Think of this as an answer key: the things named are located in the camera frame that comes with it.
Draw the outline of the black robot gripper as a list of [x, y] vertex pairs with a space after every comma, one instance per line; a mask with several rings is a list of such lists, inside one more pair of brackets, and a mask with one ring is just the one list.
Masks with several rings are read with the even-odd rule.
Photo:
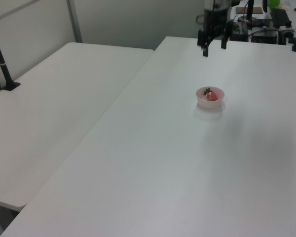
[[209, 45], [213, 39], [221, 37], [221, 48], [226, 49], [231, 35], [231, 20], [228, 20], [228, 10], [205, 10], [203, 30], [199, 30], [197, 45], [203, 48], [203, 56], [208, 57]]

